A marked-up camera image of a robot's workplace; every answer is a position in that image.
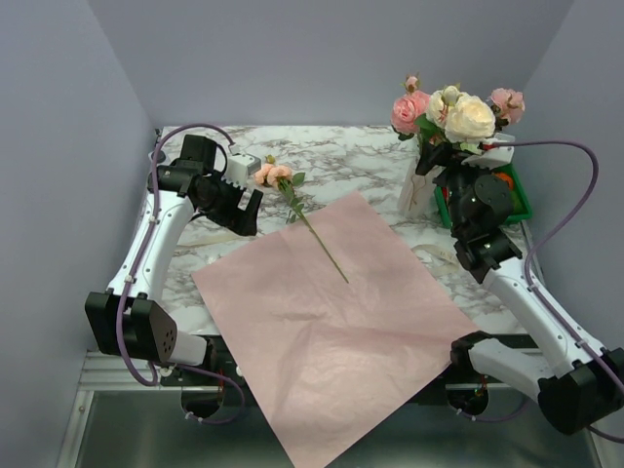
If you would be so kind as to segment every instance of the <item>pink tissue paper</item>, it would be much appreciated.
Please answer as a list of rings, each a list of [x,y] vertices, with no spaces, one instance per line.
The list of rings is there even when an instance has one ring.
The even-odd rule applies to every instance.
[[[475,325],[359,193],[193,274],[296,468],[327,466],[449,364]]]

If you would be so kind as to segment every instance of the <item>white rose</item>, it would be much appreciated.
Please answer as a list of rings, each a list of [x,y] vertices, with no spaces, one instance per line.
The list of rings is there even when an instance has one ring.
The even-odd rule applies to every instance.
[[[477,96],[462,97],[447,115],[445,135],[451,143],[479,143],[494,134],[496,119]]]
[[[451,107],[457,104],[457,101],[467,96],[461,93],[455,86],[446,86],[442,90],[436,91],[429,98],[429,104],[425,110],[425,115],[429,122],[433,122],[443,129],[447,124],[447,115]]]
[[[442,97],[448,105],[455,105],[460,98],[468,96],[466,93],[461,93],[456,86],[447,86],[442,90]]]

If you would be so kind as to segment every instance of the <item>marble surface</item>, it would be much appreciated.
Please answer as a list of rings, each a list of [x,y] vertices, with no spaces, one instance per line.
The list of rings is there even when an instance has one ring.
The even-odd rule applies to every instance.
[[[172,129],[166,128],[164,134]],[[261,159],[271,154],[279,163],[288,164],[296,172],[306,172],[306,182],[298,192],[308,212],[359,190],[411,248],[435,245],[453,252],[453,240],[442,226],[433,204],[432,209],[417,221],[407,220],[398,213],[399,193],[410,159],[414,157],[413,140],[397,141],[388,127],[279,126],[227,127],[226,130],[245,152]],[[196,129],[187,133],[205,135],[226,145],[224,138],[215,132]],[[164,150],[169,158],[179,155],[183,136],[187,133],[176,135],[165,144]],[[217,168],[220,164],[221,160],[217,159]],[[258,215],[258,236],[284,227],[288,213],[286,203],[276,190],[262,190],[265,194]],[[507,233],[524,249],[520,228],[510,228]],[[218,332],[206,313],[191,272],[253,240],[237,238],[205,218],[189,223],[184,229],[169,267],[162,298],[165,310],[182,330]],[[445,264],[444,260],[422,250],[414,249],[414,254],[432,271]],[[461,268],[437,279],[457,306],[482,330],[524,332],[507,307]]]

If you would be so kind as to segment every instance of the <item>green basket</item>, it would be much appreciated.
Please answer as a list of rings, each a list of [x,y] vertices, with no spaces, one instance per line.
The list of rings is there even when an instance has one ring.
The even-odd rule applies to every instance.
[[[520,178],[518,177],[514,166],[512,164],[508,164],[507,166],[496,168],[494,171],[497,173],[505,173],[507,176],[510,176],[514,180],[514,193],[518,195],[518,201],[522,205],[522,208],[518,210],[517,213],[511,214],[507,218],[507,220],[505,220],[505,224],[515,224],[516,222],[520,222],[523,219],[531,218],[533,216],[533,210],[530,208],[527,195],[525,194],[525,190],[520,183]],[[449,209],[447,208],[445,197],[442,194],[442,188],[436,187],[434,193],[436,195],[438,210],[440,210],[440,216],[442,217],[442,225],[446,229],[450,229]]]

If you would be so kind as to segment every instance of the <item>gray wall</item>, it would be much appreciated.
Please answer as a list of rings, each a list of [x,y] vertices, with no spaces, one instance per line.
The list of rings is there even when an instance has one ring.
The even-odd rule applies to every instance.
[[[158,124],[386,124],[425,90],[521,89],[570,0],[90,0]]]
[[[609,347],[624,347],[622,19],[620,0],[574,3],[528,81],[526,117],[515,131],[521,140],[583,141],[600,158],[595,195],[539,258],[555,296]],[[534,207],[531,228],[542,236],[581,196],[588,160],[580,151],[552,147],[518,150],[514,160]],[[612,420],[611,430],[624,436],[624,414]]]
[[[153,131],[84,0],[4,0],[0,62],[0,464],[49,467]]]

